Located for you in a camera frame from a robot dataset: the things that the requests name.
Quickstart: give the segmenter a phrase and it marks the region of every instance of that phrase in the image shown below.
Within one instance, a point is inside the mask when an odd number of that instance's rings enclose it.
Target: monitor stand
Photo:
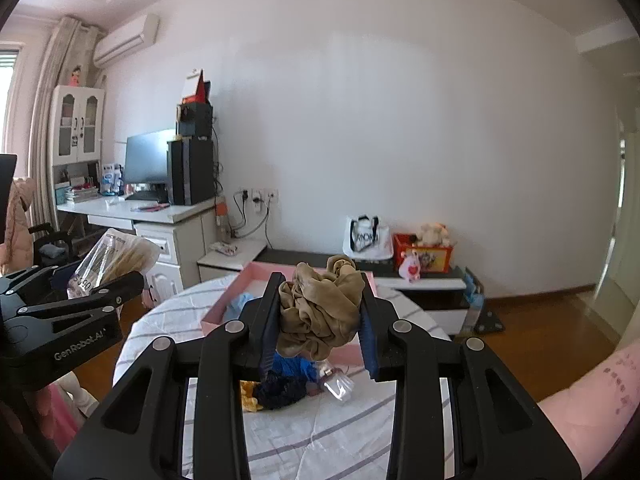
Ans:
[[[125,200],[155,200],[160,204],[169,202],[169,195],[164,184],[150,184],[149,187],[151,189],[136,191],[127,196]]]

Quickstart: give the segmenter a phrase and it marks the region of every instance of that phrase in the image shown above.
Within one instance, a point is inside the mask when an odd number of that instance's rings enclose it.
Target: white side table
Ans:
[[[233,238],[231,245],[238,246],[238,252],[234,256],[225,256],[207,248],[209,252],[198,260],[201,282],[229,274],[239,274],[242,269],[257,258],[267,243],[263,240],[250,238]]]

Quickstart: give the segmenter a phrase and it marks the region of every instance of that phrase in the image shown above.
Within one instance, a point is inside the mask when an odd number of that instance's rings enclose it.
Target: air conditioner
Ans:
[[[95,46],[94,65],[104,68],[123,57],[133,54],[156,42],[160,18],[155,14],[140,16],[107,34]]]

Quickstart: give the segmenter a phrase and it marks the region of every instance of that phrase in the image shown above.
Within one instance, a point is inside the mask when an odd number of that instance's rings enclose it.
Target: brown scrunchie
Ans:
[[[344,254],[327,260],[318,274],[308,264],[296,266],[292,282],[280,285],[280,337],[283,357],[302,354],[311,361],[351,341],[360,323],[362,275]]]

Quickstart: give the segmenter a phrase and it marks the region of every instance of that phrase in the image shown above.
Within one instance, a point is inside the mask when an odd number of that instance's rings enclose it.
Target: red and yellow box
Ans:
[[[402,253],[415,250],[420,258],[420,273],[423,272],[449,272],[449,261],[453,247],[426,247],[418,246],[410,242],[412,234],[394,234],[394,258],[396,270],[402,265]]]

